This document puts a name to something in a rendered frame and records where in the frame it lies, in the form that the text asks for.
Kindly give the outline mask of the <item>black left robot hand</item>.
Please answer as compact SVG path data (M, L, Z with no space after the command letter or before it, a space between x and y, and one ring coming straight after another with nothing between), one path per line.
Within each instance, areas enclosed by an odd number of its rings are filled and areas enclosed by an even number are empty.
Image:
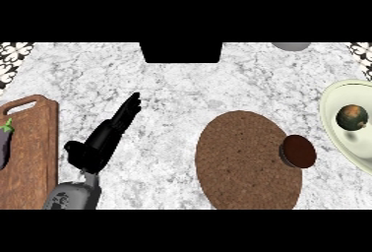
M104 168L138 112L140 94L132 93L111 118L106 119L94 129L85 142L64 143L67 162L78 169L94 174Z

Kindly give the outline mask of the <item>brown round placemat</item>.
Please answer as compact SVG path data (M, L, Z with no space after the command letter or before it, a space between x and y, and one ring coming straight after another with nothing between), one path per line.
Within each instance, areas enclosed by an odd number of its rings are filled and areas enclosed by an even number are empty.
M278 157L284 137L275 123L249 111L230 111L207 123L194 164L200 187L216 209L295 207L302 170L287 166Z

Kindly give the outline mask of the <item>dark brown round squash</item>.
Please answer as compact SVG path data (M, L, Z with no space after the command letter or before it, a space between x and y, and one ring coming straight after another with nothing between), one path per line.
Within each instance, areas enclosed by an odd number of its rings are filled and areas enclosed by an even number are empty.
M314 165L317 153L311 142L299 135L289 135L278 146L278 157L283 162L297 168Z

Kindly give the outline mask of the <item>pale green bowl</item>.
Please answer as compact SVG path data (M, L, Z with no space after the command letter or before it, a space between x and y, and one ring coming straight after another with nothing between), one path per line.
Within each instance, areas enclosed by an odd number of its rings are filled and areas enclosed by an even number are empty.
M349 104L365 110L365 126L345 131L334 121L339 110ZM320 100L320 119L327 137L352 164L372 175L372 82L343 80L324 89Z

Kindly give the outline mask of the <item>brown wooden cutting board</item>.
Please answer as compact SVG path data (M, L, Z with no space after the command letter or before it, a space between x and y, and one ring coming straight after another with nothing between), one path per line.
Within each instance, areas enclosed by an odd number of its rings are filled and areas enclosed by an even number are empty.
M0 210L44 206L57 182L57 102L33 94L0 106L0 126L11 119L10 158L0 170Z

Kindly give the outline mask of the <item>purple eggplant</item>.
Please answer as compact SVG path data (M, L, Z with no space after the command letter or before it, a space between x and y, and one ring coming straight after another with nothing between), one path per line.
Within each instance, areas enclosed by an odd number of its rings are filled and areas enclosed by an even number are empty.
M14 128L11 126L11 119L0 126L0 170L5 167L10 158L10 143Z

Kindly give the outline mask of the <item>black appliance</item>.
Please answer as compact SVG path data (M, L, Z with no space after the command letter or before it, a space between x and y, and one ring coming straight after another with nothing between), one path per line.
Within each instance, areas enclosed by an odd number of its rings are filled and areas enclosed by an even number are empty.
M216 63L221 57L219 42L141 42L145 63Z

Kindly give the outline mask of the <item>grey round object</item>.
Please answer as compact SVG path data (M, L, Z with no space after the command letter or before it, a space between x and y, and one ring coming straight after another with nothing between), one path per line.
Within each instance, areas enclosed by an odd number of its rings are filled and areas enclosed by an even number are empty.
M272 42L272 45L284 51L302 51L308 46L308 42Z

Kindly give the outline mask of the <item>green orange round fruit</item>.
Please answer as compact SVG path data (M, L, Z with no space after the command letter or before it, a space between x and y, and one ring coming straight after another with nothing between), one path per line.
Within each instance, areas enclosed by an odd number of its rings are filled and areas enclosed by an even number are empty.
M345 105L334 115L336 125L345 131L359 130L365 126L367 119L364 108L355 104Z

